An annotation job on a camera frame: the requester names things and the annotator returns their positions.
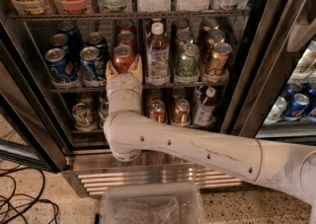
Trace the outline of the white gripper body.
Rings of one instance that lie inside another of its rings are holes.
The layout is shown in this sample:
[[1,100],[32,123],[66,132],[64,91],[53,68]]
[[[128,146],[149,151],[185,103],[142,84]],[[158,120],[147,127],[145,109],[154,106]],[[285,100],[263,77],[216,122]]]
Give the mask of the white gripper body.
[[140,99],[142,84],[132,74],[123,73],[113,77],[107,82],[106,91],[109,102],[115,98],[127,98],[130,96]]

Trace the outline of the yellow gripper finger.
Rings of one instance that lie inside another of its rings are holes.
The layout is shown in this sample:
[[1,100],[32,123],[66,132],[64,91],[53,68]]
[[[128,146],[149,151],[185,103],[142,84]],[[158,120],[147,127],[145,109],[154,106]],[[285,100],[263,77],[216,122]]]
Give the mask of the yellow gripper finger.
[[110,82],[116,76],[118,76],[118,72],[114,68],[113,62],[111,60],[109,60],[107,62],[107,66],[106,66],[106,78],[107,78],[107,81]]
[[142,59],[139,54],[136,55],[134,61],[129,66],[128,72],[132,74],[135,78],[137,78],[139,81],[142,81],[143,79]]

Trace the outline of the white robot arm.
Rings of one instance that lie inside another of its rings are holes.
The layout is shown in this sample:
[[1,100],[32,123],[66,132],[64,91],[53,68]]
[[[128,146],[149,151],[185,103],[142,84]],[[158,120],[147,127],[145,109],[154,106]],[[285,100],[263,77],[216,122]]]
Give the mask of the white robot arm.
[[104,133],[116,159],[130,162],[143,150],[170,154],[292,195],[311,206],[309,224],[316,224],[315,147],[160,123],[141,114],[142,84],[129,72],[110,76],[106,90]]

